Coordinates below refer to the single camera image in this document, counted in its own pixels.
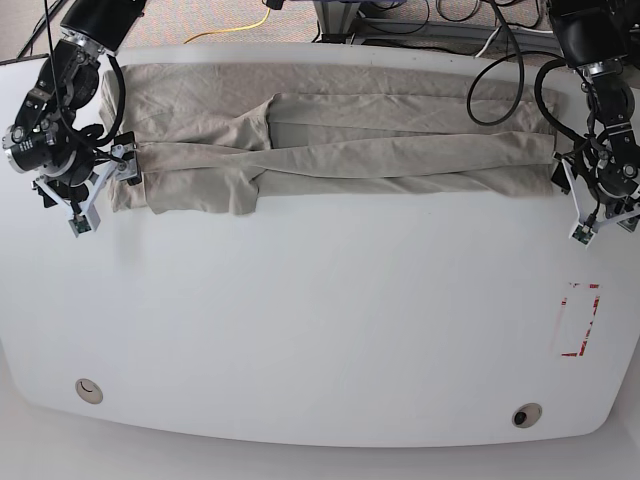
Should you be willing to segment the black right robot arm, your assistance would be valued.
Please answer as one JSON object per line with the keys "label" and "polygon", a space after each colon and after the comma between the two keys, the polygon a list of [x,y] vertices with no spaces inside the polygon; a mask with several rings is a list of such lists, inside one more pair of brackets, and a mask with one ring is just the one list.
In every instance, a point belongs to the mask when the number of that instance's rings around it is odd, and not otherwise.
{"label": "black right robot arm", "polygon": [[[124,74],[116,59],[123,41],[145,10],[143,1],[76,1],[61,21],[63,37],[49,45],[49,57],[2,138],[10,166],[34,171],[33,190],[47,208],[61,207],[75,235],[100,224],[94,206],[110,180],[141,182],[137,143],[120,130],[125,113]],[[116,77],[116,114],[110,128],[73,123],[95,96],[99,58]]]}

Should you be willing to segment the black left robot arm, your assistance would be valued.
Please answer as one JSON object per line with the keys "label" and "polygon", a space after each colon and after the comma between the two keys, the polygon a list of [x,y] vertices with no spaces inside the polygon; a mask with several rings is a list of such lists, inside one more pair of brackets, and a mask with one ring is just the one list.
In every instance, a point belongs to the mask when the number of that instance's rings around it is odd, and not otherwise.
{"label": "black left robot arm", "polygon": [[548,72],[567,67],[580,76],[589,110],[584,135],[543,114],[573,143],[572,151],[554,155],[566,173],[563,189],[574,192],[575,179],[582,178],[596,202],[590,212],[579,210],[572,236],[588,244],[611,223],[633,232],[639,225],[639,146],[631,124],[635,99],[622,73],[639,63],[639,4],[550,1],[546,9],[562,56],[541,67],[535,98],[542,98]]}

